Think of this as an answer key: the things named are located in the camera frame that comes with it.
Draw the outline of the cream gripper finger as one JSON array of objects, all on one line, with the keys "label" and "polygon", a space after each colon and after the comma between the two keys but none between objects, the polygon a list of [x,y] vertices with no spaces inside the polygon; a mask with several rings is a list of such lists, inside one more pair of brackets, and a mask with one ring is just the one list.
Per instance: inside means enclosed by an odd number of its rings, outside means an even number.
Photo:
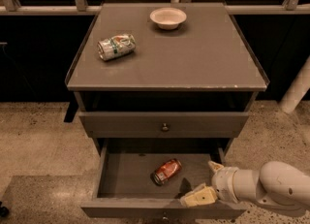
[{"label": "cream gripper finger", "polygon": [[214,161],[209,161],[208,166],[213,174],[224,168],[222,164],[216,163]]},{"label": "cream gripper finger", "polygon": [[191,208],[214,204],[217,200],[215,190],[205,183],[200,184],[192,191],[186,193],[180,198],[182,206]]}]

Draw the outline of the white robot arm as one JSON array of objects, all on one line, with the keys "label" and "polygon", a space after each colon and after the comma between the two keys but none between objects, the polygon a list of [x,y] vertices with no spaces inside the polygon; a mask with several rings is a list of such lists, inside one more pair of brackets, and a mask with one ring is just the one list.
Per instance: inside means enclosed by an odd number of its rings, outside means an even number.
[{"label": "white robot arm", "polygon": [[310,210],[310,176],[280,161],[264,163],[257,171],[208,162],[211,185],[200,184],[180,198],[187,208],[223,203],[249,202],[290,217]]}]

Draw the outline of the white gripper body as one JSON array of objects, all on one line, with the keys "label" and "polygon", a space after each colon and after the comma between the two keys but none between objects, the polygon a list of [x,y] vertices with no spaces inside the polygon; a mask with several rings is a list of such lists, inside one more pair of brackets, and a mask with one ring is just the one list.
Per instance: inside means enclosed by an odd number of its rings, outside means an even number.
[{"label": "white gripper body", "polygon": [[212,177],[212,186],[221,201],[238,203],[233,191],[233,176],[237,167],[224,167],[218,170]]}]

